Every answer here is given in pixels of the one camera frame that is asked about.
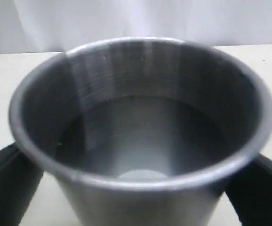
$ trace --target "cup rim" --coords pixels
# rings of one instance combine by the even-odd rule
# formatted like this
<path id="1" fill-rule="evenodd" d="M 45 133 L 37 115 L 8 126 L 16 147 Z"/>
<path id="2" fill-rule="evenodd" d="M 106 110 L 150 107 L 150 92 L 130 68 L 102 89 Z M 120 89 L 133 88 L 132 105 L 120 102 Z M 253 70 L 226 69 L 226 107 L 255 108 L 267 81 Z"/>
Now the cup rim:
<path id="1" fill-rule="evenodd" d="M 109 178 L 106 176 L 82 172 L 62 165 L 46 155 L 45 152 L 42 151 L 41 148 L 39 148 L 30 139 L 27 131 L 25 130 L 24 122 L 21 116 L 21 106 L 22 102 L 24 101 L 25 93 L 28 91 L 33 82 L 36 81 L 37 78 L 45 71 L 46 67 L 53 62 L 53 59 L 58 57 L 58 55 L 56 55 L 33 69 L 22 80 L 11 98 L 8 119 L 11 133 L 19 149 L 45 171 L 55 175 L 57 178 L 62 179 L 63 181 L 70 181 L 77 184 L 105 189 L 125 191 L 174 191 L 186 188 L 201 187 L 224 179 L 227 176 L 235 173 L 237 170 L 251 162 L 258 155 L 272 131 L 272 97 L 264 81 L 252 69 L 235 57 L 218 49 L 205 47 L 197 43 L 162 37 L 125 37 L 101 40 L 74 48 L 65 54 L 74 55 L 79 51 L 88 51 L 92 48 L 99 48 L 105 45 L 135 41 L 165 42 L 173 45 L 186 46 L 191 45 L 204 49 L 204 51 L 210 54 L 225 58 L 225 61 L 231 62 L 233 65 L 235 65 L 240 71 L 243 72 L 245 76 L 247 76 L 260 96 L 261 121 L 251 139 L 234 154 L 220 162 L 217 162 L 216 164 L 187 174 L 156 179 L 153 181 L 125 181 L 118 178 Z"/>

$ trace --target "black holder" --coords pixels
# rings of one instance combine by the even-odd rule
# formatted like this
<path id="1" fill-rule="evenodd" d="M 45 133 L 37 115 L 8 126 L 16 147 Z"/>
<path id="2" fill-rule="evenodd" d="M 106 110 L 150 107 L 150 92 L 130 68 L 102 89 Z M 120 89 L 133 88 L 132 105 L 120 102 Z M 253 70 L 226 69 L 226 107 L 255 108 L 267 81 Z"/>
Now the black holder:
<path id="1" fill-rule="evenodd" d="M 15 146 L 0 150 L 0 226 L 17 226 L 43 171 Z M 236 174 L 226 193 L 243 226 L 272 226 L 272 161 L 260 155 Z"/>

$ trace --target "stainless steel cup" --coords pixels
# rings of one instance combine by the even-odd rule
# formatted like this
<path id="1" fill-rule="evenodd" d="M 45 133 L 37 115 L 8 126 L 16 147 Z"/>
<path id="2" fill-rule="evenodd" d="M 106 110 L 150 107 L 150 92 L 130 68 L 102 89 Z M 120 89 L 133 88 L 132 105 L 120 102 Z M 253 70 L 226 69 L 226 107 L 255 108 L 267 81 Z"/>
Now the stainless steel cup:
<path id="1" fill-rule="evenodd" d="M 79 115 L 79 132 L 61 144 Z M 120 38 L 30 72 L 9 123 L 84 225 L 204 226 L 230 176 L 268 139 L 272 99 L 250 68 L 219 50 Z"/>

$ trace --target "water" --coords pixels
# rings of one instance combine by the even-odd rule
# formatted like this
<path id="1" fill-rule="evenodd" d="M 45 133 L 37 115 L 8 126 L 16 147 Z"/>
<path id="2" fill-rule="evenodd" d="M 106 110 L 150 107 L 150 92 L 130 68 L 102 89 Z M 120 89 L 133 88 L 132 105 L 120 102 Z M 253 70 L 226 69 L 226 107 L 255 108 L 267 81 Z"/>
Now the water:
<path id="1" fill-rule="evenodd" d="M 156 97 L 105 101 L 76 118 L 60 138 L 56 159 L 113 178 L 166 178 L 227 157 L 220 130 L 181 102 Z"/>

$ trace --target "white backdrop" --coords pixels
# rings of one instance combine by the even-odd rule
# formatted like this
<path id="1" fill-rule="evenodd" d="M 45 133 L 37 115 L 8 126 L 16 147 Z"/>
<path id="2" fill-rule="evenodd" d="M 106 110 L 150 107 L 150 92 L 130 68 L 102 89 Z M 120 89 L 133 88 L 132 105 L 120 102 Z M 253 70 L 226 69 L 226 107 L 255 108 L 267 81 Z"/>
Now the white backdrop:
<path id="1" fill-rule="evenodd" d="M 62 51 L 121 36 L 272 43 L 272 0 L 0 0 L 0 53 Z"/>

